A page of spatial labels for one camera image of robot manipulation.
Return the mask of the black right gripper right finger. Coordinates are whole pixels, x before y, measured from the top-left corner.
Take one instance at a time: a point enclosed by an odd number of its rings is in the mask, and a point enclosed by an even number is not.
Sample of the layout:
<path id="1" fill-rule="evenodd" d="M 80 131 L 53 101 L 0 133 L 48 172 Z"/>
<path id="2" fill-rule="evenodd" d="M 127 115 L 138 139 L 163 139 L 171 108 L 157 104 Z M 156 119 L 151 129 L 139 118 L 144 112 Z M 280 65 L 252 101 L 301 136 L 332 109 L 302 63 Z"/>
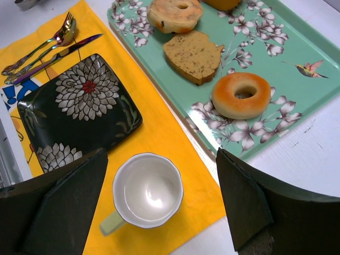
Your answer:
<path id="1" fill-rule="evenodd" d="M 217 173 L 238 254 L 339 254 L 339 198 L 298 188 L 219 149 Z"/>

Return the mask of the brown bread slice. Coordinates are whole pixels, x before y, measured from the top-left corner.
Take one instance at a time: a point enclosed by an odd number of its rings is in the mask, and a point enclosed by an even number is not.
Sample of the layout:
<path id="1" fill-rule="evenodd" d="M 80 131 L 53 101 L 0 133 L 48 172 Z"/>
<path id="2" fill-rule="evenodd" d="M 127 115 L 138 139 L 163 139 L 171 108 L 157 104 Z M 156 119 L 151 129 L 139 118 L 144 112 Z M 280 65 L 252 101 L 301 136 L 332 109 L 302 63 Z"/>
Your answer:
<path id="1" fill-rule="evenodd" d="M 216 75 L 224 45 L 216 45 L 203 32 L 176 34 L 163 44 L 168 63 L 188 81 L 199 86 Z"/>

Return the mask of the speckled raisin bagel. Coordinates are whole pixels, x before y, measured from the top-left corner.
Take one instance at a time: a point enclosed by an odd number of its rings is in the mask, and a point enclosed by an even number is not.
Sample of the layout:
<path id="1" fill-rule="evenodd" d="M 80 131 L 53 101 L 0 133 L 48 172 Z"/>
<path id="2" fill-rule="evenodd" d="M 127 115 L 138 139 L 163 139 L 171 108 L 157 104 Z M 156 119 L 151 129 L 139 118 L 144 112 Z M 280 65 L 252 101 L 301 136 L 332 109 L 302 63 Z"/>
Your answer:
<path id="1" fill-rule="evenodd" d="M 149 23 L 162 33 L 186 33 L 203 15 L 199 1 L 154 0 L 147 7 Z"/>

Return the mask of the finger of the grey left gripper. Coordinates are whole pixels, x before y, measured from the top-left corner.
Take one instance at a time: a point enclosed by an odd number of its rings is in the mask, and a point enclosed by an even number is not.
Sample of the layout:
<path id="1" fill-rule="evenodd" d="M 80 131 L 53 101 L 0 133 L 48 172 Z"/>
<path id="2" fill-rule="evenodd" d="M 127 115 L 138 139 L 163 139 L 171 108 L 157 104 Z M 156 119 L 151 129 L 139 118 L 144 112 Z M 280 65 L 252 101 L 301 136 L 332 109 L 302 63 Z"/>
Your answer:
<path id="1" fill-rule="evenodd" d="M 39 0 L 15 0 L 15 4 L 20 10 L 29 10 L 38 2 Z"/>

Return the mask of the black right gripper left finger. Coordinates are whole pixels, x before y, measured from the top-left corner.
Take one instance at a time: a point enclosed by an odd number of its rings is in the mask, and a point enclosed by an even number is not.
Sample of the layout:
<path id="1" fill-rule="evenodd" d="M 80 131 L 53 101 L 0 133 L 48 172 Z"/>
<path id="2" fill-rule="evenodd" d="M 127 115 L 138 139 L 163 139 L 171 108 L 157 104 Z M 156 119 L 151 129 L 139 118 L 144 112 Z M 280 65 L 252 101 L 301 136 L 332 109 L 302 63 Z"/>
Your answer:
<path id="1" fill-rule="evenodd" d="M 1 189 L 1 254 L 82 254 L 108 164 L 103 148 Z"/>

